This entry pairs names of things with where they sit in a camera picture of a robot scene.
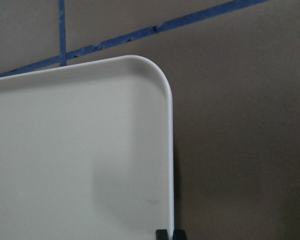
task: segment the white plastic tray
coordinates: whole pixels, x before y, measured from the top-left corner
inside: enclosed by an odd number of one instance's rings
[[[172,94],[122,56],[0,78],[0,240],[174,228]]]

